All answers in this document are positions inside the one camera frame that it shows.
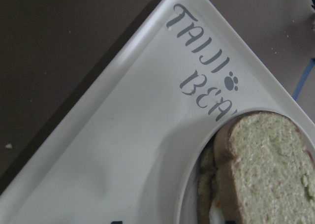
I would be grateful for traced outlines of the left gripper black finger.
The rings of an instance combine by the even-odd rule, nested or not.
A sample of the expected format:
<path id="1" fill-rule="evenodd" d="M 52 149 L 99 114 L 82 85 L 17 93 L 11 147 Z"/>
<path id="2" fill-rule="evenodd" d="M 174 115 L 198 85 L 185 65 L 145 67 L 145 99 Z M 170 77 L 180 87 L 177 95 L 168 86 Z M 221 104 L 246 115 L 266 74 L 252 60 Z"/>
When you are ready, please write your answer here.
<path id="1" fill-rule="evenodd" d="M 123 221 L 112 221 L 111 224 L 123 224 Z"/>

